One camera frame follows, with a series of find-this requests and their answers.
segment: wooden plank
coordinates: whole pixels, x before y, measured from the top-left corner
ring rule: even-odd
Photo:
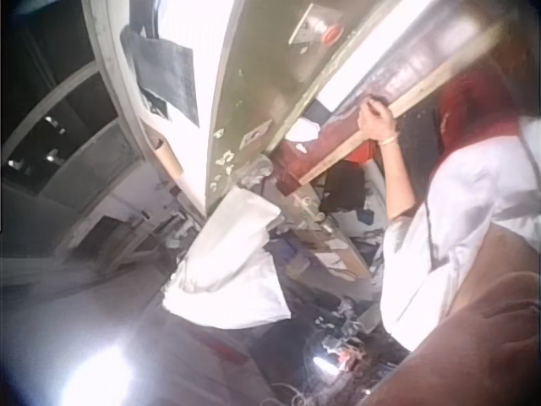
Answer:
[[[434,9],[344,101],[319,138],[304,143],[306,153],[286,140],[276,148],[270,158],[278,189],[291,194],[363,142],[357,115],[365,96],[377,95],[391,105],[395,115],[403,114],[483,56],[501,38],[506,14],[496,11],[489,17],[482,11],[473,13],[471,8],[451,3]]]
[[[478,58],[485,55],[494,47],[503,33],[503,23],[496,23],[481,36],[468,43],[460,52],[456,53],[440,65],[432,74],[417,83],[406,94],[390,104],[389,108],[394,117],[400,117],[410,108],[417,105],[428,95],[439,89],[452,79],[461,70],[466,68]],[[318,165],[313,167],[299,179],[300,184],[306,184],[316,178],[335,163],[350,154],[364,142],[362,131],[355,131],[347,140],[342,142],[331,154],[325,157]]]

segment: window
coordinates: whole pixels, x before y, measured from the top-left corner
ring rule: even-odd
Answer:
[[[99,74],[53,107],[25,136],[3,167],[3,177],[39,193],[57,170],[117,112]]]
[[[15,17],[2,33],[2,142],[43,97],[94,60],[81,1]]]

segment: white fabric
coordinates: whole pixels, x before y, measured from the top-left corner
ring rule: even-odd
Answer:
[[[527,148],[541,162],[541,120],[521,119]],[[381,312],[386,330],[413,351],[438,325],[472,267],[490,223],[541,245],[541,191],[518,137],[484,140],[453,152],[430,185],[427,209],[385,232]]]
[[[218,206],[165,288],[163,306],[201,326],[237,329],[291,317],[266,226],[280,209],[234,188]]]

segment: sticker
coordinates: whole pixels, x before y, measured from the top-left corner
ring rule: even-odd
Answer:
[[[226,163],[231,162],[231,160],[235,157],[235,154],[231,152],[231,150],[227,151],[223,156],[216,160],[216,165],[220,165],[223,167]]]
[[[265,133],[271,126],[271,123],[272,123],[272,120],[265,121],[258,128],[253,129],[252,131],[247,133],[243,137],[243,140],[241,141],[240,146],[238,147],[238,150],[241,151],[244,147],[252,144],[254,141],[258,140],[263,135],[265,135]]]

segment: bright light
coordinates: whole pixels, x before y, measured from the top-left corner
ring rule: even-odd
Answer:
[[[402,0],[366,37],[317,95],[331,112],[434,0]]]
[[[314,357],[314,363],[318,365],[324,371],[324,373],[331,376],[337,376],[340,373],[340,370],[326,359]]]
[[[75,371],[64,390],[62,406],[120,406],[131,378],[120,349],[110,348]]]

